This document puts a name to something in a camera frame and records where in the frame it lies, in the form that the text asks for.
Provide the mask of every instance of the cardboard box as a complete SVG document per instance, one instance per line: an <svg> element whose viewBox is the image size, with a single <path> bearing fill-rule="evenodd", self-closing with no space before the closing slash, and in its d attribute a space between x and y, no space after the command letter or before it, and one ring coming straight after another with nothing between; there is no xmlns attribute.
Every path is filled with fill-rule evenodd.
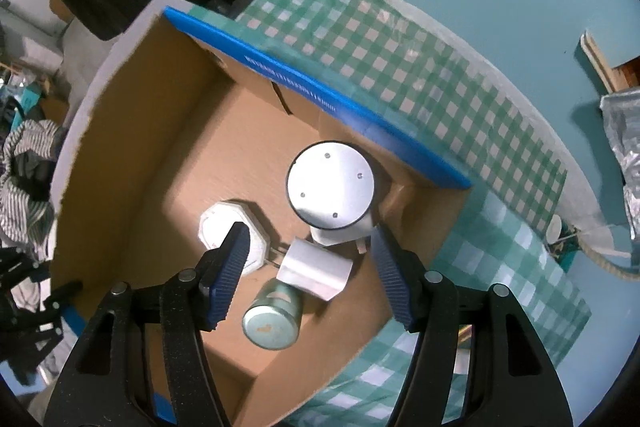
<svg viewBox="0 0 640 427"><path fill-rule="evenodd" d="M74 15L71 10L66 7L61 0L49 0L49 9L61 20L69 23L73 20Z"/></svg>
<svg viewBox="0 0 640 427"><path fill-rule="evenodd" d="M69 110L69 104L65 100L50 95L45 98L41 98L38 101L38 105L44 112L47 120L52 120L58 125L62 125L65 122L66 114Z"/></svg>
<svg viewBox="0 0 640 427"><path fill-rule="evenodd" d="M372 117L340 106L331 98L336 93L318 94L313 90L324 88L312 79L211 26L198 23L191 31L188 16L159 13L161 2L184 9L179 0L154 0L114 46L71 126L54 177L53 284L84 282L76 307L85 318L116 281L145 287L194 266L203 252L200 214L217 201L248 203L274 244L306 237L308 226L289 207L284 182L292 159L320 140L344 140L369 155L379 182L376 215L430 263L462 209L464 190L437 187L345 125ZM198 33L197 39L175 26ZM275 86L220 49L240 49L236 57L245 64L272 78L282 67L286 77L275 74L281 80ZM237 427L272 425L297 409L391 316L365 255L331 302L306 299L292 347L260 349L244 337L241 318L275 275L264 266L242 278L226 320L202 334L220 398ZM147 333L154 389L167 396L159 329Z"/></svg>

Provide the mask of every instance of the clutter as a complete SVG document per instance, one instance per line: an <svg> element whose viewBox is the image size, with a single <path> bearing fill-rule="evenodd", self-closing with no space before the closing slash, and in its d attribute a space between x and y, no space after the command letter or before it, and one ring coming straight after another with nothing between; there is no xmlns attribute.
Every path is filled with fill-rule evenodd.
<svg viewBox="0 0 640 427"><path fill-rule="evenodd" d="M11 99L15 99L20 105L21 111L14 112L15 107L7 105ZM6 127L6 122L8 122L10 130L15 130L25 118L25 114L26 118L31 120L48 118L48 116L42 116L40 111L41 109L44 110L42 107L36 108L36 105L42 100L50 101L48 103L49 112L53 113L55 118L50 118L49 120L62 124L68 104L55 97L54 86L50 76L23 64L0 62L0 101L4 107L2 115L3 128ZM7 133L4 129L2 130L2 136L6 136Z"/></svg>
<svg viewBox="0 0 640 427"><path fill-rule="evenodd" d="M256 271L263 264L269 252L269 235L262 225L243 203L220 201L208 208L200 216L198 238L207 249L222 245L226 234L235 222L241 222L249 227L251 245L242 275Z"/></svg>
<svg viewBox="0 0 640 427"><path fill-rule="evenodd" d="M23 121L4 141L0 176L2 240L47 256L47 235L54 220L49 203L53 172L65 131L49 120Z"/></svg>
<svg viewBox="0 0 640 427"><path fill-rule="evenodd" d="M329 247L370 235L375 180L365 157L335 141L313 144L292 162L287 197L311 236Z"/></svg>
<svg viewBox="0 0 640 427"><path fill-rule="evenodd" d="M61 313L82 289L79 281L67 283L41 303L38 285L48 278L48 262L35 262L18 248L0 248L0 362L8 362L22 385L31 384L62 340ZM33 295L24 294L25 283Z"/></svg>
<svg viewBox="0 0 640 427"><path fill-rule="evenodd" d="M244 314L242 330L256 346L277 351L286 349L298 339L301 320L300 291L271 279L260 289Z"/></svg>
<svg viewBox="0 0 640 427"><path fill-rule="evenodd" d="M324 301L344 290L353 261L295 238L280 264L276 278Z"/></svg>

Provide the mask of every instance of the rope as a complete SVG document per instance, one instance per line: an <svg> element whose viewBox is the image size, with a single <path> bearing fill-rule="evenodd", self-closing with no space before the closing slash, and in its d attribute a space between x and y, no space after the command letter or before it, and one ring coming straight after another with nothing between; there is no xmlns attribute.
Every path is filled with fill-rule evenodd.
<svg viewBox="0 0 640 427"><path fill-rule="evenodd" d="M617 264L612 263L609 259L604 257L603 254L601 254L600 252L596 252L595 250L593 250L593 248L587 245L580 237L580 234L577 235L577 238L578 238L578 245L580 246L584 254L589 259L591 259L596 264L596 266L602 268L604 271L609 272L612 275L615 275L616 277L618 277L619 279L622 279L623 281L632 281L632 282L640 281L640 273L635 273L629 270L625 270L624 268L621 268Z"/></svg>

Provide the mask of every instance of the blue stripe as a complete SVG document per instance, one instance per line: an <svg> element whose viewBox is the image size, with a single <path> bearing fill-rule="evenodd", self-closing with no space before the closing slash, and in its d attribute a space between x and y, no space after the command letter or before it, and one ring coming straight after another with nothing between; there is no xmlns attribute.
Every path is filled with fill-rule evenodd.
<svg viewBox="0 0 640 427"><path fill-rule="evenodd" d="M73 306L65 307L62 310L62 318L65 319L66 323L71 328L71 331L73 331L76 334L76 337L79 337L80 335L82 335L82 330L84 330L84 327L86 326L86 322L84 321L84 318L82 318L81 315L78 313L78 310L76 310L75 307Z"/></svg>
<svg viewBox="0 0 640 427"><path fill-rule="evenodd" d="M206 42L256 73L301 94L325 112L394 153L436 185L460 189L472 186L466 176L440 156L349 97L193 16L171 7L165 8L164 15L181 32Z"/></svg>
<svg viewBox="0 0 640 427"><path fill-rule="evenodd" d="M169 423L178 423L178 420L175 418L174 408L171 407L171 402L161 394L154 393L154 407L158 418Z"/></svg>

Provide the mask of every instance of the white container lid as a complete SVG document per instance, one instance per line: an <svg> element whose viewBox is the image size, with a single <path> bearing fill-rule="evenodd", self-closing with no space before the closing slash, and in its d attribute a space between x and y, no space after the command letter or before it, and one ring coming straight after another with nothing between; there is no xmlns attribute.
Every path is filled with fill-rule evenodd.
<svg viewBox="0 0 640 427"><path fill-rule="evenodd" d="M242 270L244 276L264 264L270 245L269 236L245 204L220 201L205 210L200 216L198 238L209 250L218 248L236 221L241 221L249 227L251 243L249 256Z"/></svg>

